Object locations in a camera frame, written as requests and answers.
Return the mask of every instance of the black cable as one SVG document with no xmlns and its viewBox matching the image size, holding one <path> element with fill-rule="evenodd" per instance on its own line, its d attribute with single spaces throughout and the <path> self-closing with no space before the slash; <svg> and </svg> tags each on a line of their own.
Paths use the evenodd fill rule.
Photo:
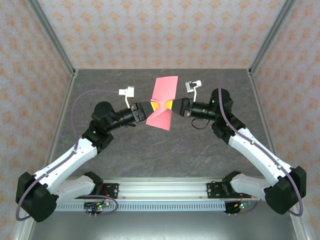
<svg viewBox="0 0 320 240">
<path fill-rule="evenodd" d="M 198 130 L 205 129 L 205 128 L 208 126 L 209 122 L 210 122 L 210 120 L 208 120 L 208 122 L 206 123 L 206 125 L 205 125 L 204 127 L 196 127 L 196 126 L 194 125 L 194 120 L 201 121 L 202 119 L 200 119 L 200 118 L 194 118 L 194 119 L 192 119 L 192 121 L 191 121 L 192 127 L 194 127 L 195 129 L 198 129 Z"/>
</svg>

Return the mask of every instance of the gray stone surface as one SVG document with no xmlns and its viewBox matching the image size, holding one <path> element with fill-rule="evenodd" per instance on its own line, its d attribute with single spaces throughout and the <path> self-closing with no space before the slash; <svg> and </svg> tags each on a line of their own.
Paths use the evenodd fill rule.
<svg viewBox="0 0 320 240">
<path fill-rule="evenodd" d="M 191 98 L 185 82 L 202 80 L 197 102 L 208 103 L 211 92 L 222 87 L 233 99 L 232 112 L 268 147 L 254 93 L 244 69 L 110 69 L 79 70 L 63 121 L 54 159 L 74 143 L 71 127 L 71 107 L 81 93 L 92 89 L 118 91 L 134 86 L 130 103 L 149 101 L 157 77 L 178 76 L 176 98 Z M 89 126 L 97 103 L 108 101 L 117 112 L 126 108 L 123 96 L 114 93 L 90 93 L 75 107 L 75 126 L 81 135 Z M 195 121 L 203 126 L 205 121 Z M 197 130 L 191 119 L 172 114 L 170 131 L 148 126 L 120 128 L 112 132 L 114 140 L 103 152 L 76 170 L 72 176 L 93 171 L 100 177 L 224 177 L 237 170 L 249 176 L 261 176 L 259 171 L 235 149 L 218 139 L 211 126 Z"/>
</svg>

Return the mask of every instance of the orange floral wallpaper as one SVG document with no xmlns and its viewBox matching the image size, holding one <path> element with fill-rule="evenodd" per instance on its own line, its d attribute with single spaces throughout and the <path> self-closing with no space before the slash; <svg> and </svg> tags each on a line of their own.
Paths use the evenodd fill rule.
<svg viewBox="0 0 320 240">
<path fill-rule="evenodd" d="M 244 69 L 285 0 L 39 2 L 78 69 Z"/>
<path fill-rule="evenodd" d="M 16 188 L 44 166 L 69 74 L 26 0 L 0 1 L 0 232 L 13 239 Z"/>
<path fill-rule="evenodd" d="M 319 1 L 297 1 L 254 80 L 278 155 L 307 172 L 304 214 L 319 237 Z"/>
</svg>

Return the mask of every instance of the purple cable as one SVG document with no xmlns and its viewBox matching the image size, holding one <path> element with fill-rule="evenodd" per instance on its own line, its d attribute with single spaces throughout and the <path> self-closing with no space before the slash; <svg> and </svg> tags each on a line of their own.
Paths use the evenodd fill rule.
<svg viewBox="0 0 320 240">
<path fill-rule="evenodd" d="M 81 198 L 87 198 L 87 197 L 95 197 L 95 198 L 99 198 L 99 199 L 110 199 L 115 203 L 115 209 L 113 209 L 111 211 L 100 213 L 100 214 L 97 215 L 97 217 L 98 216 L 105 216 L 105 215 L 113 214 L 119 208 L 119 203 L 114 198 L 112 198 L 110 196 L 103 196 L 103 195 L 83 195 L 83 196 L 81 196 Z M 88 212 L 87 208 L 85 209 L 85 213 L 88 214 L 88 215 L 90 214 Z"/>
<path fill-rule="evenodd" d="M 27 220 L 28 218 L 30 218 L 31 216 L 26 216 L 23 218 L 19 217 L 19 213 L 20 213 L 20 208 L 22 206 L 23 201 L 25 200 L 26 196 L 28 195 L 28 193 L 31 191 L 31 189 L 38 183 L 40 182 L 44 177 L 46 177 L 48 174 L 52 173 L 54 170 L 56 170 L 57 168 L 59 168 L 61 165 L 63 165 L 64 163 L 66 163 L 66 161 L 68 161 L 76 152 L 77 148 L 78 148 L 78 134 L 76 131 L 76 127 L 75 127 L 75 123 L 74 123 L 74 112 L 75 112 L 75 106 L 76 103 L 85 95 L 90 94 L 90 93 L 109 93 L 109 94 L 117 94 L 117 91 L 110 91 L 110 90 L 102 90 L 102 89 L 93 89 L 93 90 L 89 90 L 89 91 L 85 91 L 82 94 L 80 94 L 74 101 L 72 108 L 71 108 L 71 126 L 72 126 L 72 130 L 74 133 L 74 138 L 75 138 L 75 144 L 74 144 L 74 150 L 70 153 L 70 155 L 63 161 L 61 161 L 59 164 L 57 164 L 56 166 L 54 166 L 53 168 L 49 169 L 46 174 L 41 175 L 38 179 L 36 179 L 27 189 L 26 191 L 22 194 L 18 206 L 16 208 L 15 211 L 15 219 L 17 221 L 24 221 Z"/>
<path fill-rule="evenodd" d="M 231 123 L 228 121 L 227 117 L 226 117 L 226 114 L 225 114 L 225 111 L 224 111 L 224 106 L 223 106 L 223 103 L 222 103 L 222 93 L 221 93 L 221 81 L 219 80 L 219 88 L 218 88 L 218 92 L 219 92 L 219 105 L 220 105 L 220 110 L 221 110 L 221 114 L 222 114 L 222 117 L 224 119 L 224 121 L 228 124 L 228 126 L 235 132 L 237 133 L 239 136 L 241 136 L 242 138 L 244 138 L 245 140 L 247 140 L 249 143 L 251 143 L 251 139 L 246 137 L 245 135 L 243 135 L 242 133 L 240 133 L 238 130 L 236 130 L 234 128 L 234 126 L 231 125 Z M 266 154 L 273 162 L 274 164 L 279 167 L 280 164 L 277 162 L 277 160 L 275 160 L 263 147 L 261 147 L 259 144 L 257 143 L 253 143 L 253 145 L 255 145 L 258 149 L 260 149 L 264 154 Z M 301 195 L 299 193 L 299 190 L 297 188 L 297 185 L 295 183 L 295 181 L 293 180 L 293 178 L 290 176 L 290 174 L 282 167 L 280 166 L 280 170 L 282 170 L 284 172 L 284 174 L 287 176 L 287 178 L 289 179 L 290 183 L 292 184 L 293 186 L 293 189 L 295 191 L 295 194 L 298 198 L 298 201 L 299 201 L 299 213 L 295 213 L 291 210 L 289 210 L 288 212 L 291 213 L 292 215 L 296 216 L 296 217 L 300 217 L 302 216 L 303 212 L 304 212 L 304 206 L 302 204 L 302 198 L 301 198 Z"/>
</svg>

